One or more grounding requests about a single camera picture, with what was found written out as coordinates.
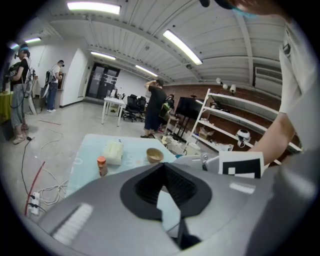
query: concrete floor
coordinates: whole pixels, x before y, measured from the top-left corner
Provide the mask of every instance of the concrete floor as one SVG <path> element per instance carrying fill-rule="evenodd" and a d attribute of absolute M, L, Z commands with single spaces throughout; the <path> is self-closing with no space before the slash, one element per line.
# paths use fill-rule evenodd
<path fill-rule="evenodd" d="M 76 153 L 86 134 L 136 138 L 144 134 L 143 122 L 123 121 L 121 119 L 120 126 L 117 127 L 118 118 L 115 113 L 110 113 L 107 119 L 104 119 L 102 125 L 101 115 L 102 106 L 84 102 L 57 109 L 54 113 L 43 110 L 37 116 L 26 115 L 26 121 L 29 125 L 27 134 L 31 138 L 34 137 L 34 140 L 26 148 L 23 162 L 23 176 L 28 191 L 41 167 L 41 161 L 45 161 L 44 168 L 52 172 L 61 183 L 67 180 Z M 44 144 L 61 137 L 60 134 L 50 129 L 62 133 L 63 137 L 57 142 L 46 145 L 41 151 L 40 157 L 40 149 Z M 4 167 L 1 177 L 2 182 L 8 187 L 8 195 L 11 196 L 13 205 L 22 214 L 25 209 L 27 193 L 22 181 L 21 163 L 27 142 L 25 140 L 18 145 L 13 145 L 12 140 L 6 141 L 1 153 Z M 36 192 L 55 185 L 57 185 L 57 182 L 54 178 L 41 170 L 32 191 Z M 53 200 L 56 193 L 57 190 L 48 191 L 44 193 L 44 196 L 48 200 Z M 43 202 L 40 206 L 45 210 L 50 207 Z M 34 215 L 30 215 L 30 217 L 37 220 Z"/>

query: jeans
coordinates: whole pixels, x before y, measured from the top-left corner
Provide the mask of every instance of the jeans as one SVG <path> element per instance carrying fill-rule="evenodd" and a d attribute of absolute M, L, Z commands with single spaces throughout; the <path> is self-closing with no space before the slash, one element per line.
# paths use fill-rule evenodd
<path fill-rule="evenodd" d="M 50 82 L 49 90 L 48 90 L 48 98 L 47 98 L 48 110 L 53 110 L 55 108 L 55 97 L 56 97 L 57 90 L 58 90 L 58 83 Z"/>

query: glass door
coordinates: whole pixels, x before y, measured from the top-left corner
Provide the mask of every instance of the glass door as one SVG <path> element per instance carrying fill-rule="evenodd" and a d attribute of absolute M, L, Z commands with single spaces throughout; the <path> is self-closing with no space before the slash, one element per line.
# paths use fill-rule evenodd
<path fill-rule="evenodd" d="M 90 75 L 86 96 L 103 100 L 110 96 L 119 75 L 120 69 L 107 64 L 95 63 Z"/>

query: bottle with orange cap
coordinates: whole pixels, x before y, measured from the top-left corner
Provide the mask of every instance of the bottle with orange cap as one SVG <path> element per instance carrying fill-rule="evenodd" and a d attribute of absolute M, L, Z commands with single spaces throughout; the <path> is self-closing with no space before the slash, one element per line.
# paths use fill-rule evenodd
<path fill-rule="evenodd" d="M 108 173 L 106 158 L 104 156 L 99 156 L 97 159 L 97 163 L 98 163 L 100 176 L 101 177 L 106 176 Z"/>

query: power strip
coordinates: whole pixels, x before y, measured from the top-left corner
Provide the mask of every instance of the power strip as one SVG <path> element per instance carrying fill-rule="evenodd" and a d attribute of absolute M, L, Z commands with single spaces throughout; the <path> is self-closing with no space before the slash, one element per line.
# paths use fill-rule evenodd
<path fill-rule="evenodd" d="M 32 199 L 32 202 L 34 205 L 37 205 L 37 206 L 40 206 L 40 194 L 37 193 L 37 192 L 33 192 L 33 195 L 34 195 L 34 199 Z M 34 214 L 34 215 L 39 215 L 39 208 L 35 208 L 35 207 L 32 207 L 32 206 L 29 206 L 29 209 L 31 209 L 31 213 Z"/>

